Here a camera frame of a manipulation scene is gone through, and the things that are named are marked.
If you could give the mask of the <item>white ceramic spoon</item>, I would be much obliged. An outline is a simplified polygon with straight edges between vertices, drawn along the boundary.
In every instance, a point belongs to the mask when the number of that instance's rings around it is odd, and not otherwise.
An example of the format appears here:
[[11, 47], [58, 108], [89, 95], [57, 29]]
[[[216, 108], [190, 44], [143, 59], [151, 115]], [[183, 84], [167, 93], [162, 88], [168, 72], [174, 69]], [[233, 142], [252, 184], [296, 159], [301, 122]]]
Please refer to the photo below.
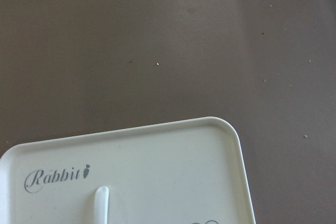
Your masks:
[[109, 188], [99, 187], [94, 194], [93, 223], [107, 224], [108, 222]]

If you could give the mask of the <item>cream rabbit tray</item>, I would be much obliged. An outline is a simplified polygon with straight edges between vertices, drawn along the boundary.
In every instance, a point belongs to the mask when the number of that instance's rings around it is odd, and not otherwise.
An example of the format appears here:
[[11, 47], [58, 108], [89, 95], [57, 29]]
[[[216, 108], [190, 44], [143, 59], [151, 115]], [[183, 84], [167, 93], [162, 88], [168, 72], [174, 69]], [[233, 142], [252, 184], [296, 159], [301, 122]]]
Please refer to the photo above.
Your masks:
[[235, 129], [205, 117], [19, 144], [1, 157], [1, 223], [255, 223]]

